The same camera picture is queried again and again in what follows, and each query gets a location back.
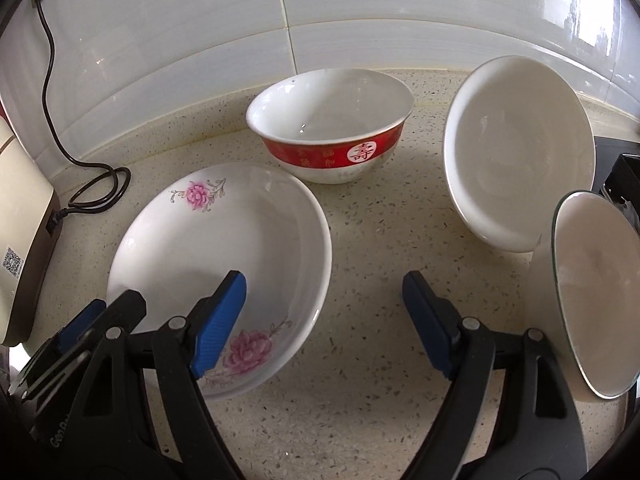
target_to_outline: red band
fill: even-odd
[[[340,144],[303,146],[263,138],[267,149],[278,160],[302,168],[344,168],[382,155],[395,145],[402,133],[404,121],[386,132],[369,139]]]

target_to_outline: white bowl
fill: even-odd
[[[413,107],[411,91],[394,77],[329,68],[267,88],[249,106],[246,122],[285,170],[342,184],[391,156]]]
[[[591,189],[595,145],[571,87],[544,64],[507,56],[478,67],[449,107],[449,193],[466,225],[505,251],[532,251],[558,201]]]
[[[578,400],[624,394],[640,370],[640,238],[603,197],[558,204],[527,279],[528,326],[551,342]]]
[[[142,293],[155,330],[210,296],[229,270],[246,277],[246,303],[205,396],[231,397],[276,373],[300,348],[322,309],[331,271],[322,208],[295,177],[247,163],[212,166],[171,184],[138,215],[113,259],[111,302]]]

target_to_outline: qr code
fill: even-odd
[[[11,247],[8,247],[2,266],[17,278],[22,271],[22,258],[14,253]]]

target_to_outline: tile wall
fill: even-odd
[[[49,90],[83,156],[164,114],[326,66],[473,69],[505,54],[640,116],[640,18],[627,0],[44,0]],[[65,166],[40,107],[46,37],[24,0],[0,38],[0,99],[47,176]]]

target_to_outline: silver screw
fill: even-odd
[[[467,330],[478,330],[480,328],[480,322],[475,317],[465,317],[462,320],[462,326]]]
[[[533,339],[533,341],[542,341],[545,338],[545,335],[537,328],[529,328],[529,330],[527,330],[527,335],[529,338]]]
[[[122,330],[120,330],[119,326],[112,326],[107,332],[104,334],[107,336],[107,339],[117,339],[122,334]]]
[[[180,330],[187,324],[187,320],[182,316],[175,316],[169,320],[169,328],[172,330]]]

